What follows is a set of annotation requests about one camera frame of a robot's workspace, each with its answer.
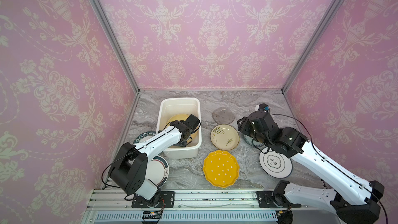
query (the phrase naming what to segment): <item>yellow scalloped plate with white dots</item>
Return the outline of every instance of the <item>yellow scalloped plate with white dots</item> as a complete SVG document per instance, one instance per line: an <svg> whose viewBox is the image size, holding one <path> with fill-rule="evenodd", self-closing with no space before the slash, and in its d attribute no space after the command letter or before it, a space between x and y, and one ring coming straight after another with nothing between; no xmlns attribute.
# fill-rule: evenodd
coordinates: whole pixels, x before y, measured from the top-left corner
<svg viewBox="0 0 398 224"><path fill-rule="evenodd" d="M217 150L205 158L203 172L213 186L226 188L238 179L239 164L229 152Z"/></svg>

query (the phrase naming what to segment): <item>white plate with black rim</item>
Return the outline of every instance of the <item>white plate with black rim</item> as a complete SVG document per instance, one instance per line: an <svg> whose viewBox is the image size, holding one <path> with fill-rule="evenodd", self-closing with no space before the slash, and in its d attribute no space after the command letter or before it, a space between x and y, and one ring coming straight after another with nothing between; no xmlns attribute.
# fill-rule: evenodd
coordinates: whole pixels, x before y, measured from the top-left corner
<svg viewBox="0 0 398 224"><path fill-rule="evenodd" d="M144 132L136 137L134 144L144 142L155 136L155 134L156 132ZM148 163L146 178L151 180L159 188L166 182L168 176L169 165L163 157L158 155Z"/></svg>
<svg viewBox="0 0 398 224"><path fill-rule="evenodd" d="M263 143L257 142L257 141L255 141L252 137L247 136L247 135L245 135L245 134L243 134L243 139L245 139L246 143L248 143L248 144L251 145L251 146L253 146L253 145L254 145L255 147L262 147L262 146L264 146Z"/></svg>
<svg viewBox="0 0 398 224"><path fill-rule="evenodd" d="M262 152L265 153L267 149L267 147L264 148ZM290 158L271 149L266 154L262 152L260 152L260 165L268 175L275 178L285 178L291 174L293 166Z"/></svg>

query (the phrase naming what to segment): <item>black mounting plate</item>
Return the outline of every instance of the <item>black mounting plate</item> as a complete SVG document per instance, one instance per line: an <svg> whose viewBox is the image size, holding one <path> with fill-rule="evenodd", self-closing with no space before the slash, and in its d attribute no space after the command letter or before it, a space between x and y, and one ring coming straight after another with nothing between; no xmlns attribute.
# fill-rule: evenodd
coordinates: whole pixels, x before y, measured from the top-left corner
<svg viewBox="0 0 398 224"><path fill-rule="evenodd" d="M256 198L260 208L278 208L275 205L273 191L257 191ZM292 204L292 208L301 208L301 204Z"/></svg>
<svg viewBox="0 0 398 224"><path fill-rule="evenodd" d="M173 208L174 207L174 191L161 191L160 198L164 200L164 208ZM135 195L132 200L132 208L149 208L146 200L141 197ZM153 207L153 208L162 208L162 201Z"/></svg>

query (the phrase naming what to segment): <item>white vented panel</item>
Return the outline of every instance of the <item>white vented panel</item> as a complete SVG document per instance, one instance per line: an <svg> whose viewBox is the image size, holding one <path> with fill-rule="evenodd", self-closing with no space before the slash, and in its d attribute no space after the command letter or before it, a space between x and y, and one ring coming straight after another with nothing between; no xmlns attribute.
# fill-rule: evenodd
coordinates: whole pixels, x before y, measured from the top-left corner
<svg viewBox="0 0 398 224"><path fill-rule="evenodd" d="M115 221L131 222L142 221L143 211L99 211L95 223ZM202 221L277 221L275 211L250 210L250 211L167 211L163 212L162 222L202 222Z"/></svg>

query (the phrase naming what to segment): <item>pink wallpaper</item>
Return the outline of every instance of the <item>pink wallpaper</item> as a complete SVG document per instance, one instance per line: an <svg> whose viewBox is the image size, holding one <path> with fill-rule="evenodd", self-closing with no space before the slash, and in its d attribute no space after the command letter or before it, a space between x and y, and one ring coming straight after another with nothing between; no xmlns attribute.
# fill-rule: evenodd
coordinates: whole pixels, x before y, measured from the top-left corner
<svg viewBox="0 0 398 224"><path fill-rule="evenodd" d="M133 97L88 0L0 0L0 223L80 223Z"/></svg>
<svg viewBox="0 0 398 224"><path fill-rule="evenodd" d="M345 0L287 93L324 152L386 187L391 223L398 218L397 37L398 0Z"/></svg>
<svg viewBox="0 0 398 224"><path fill-rule="evenodd" d="M142 89L281 88L331 0L100 0Z"/></svg>

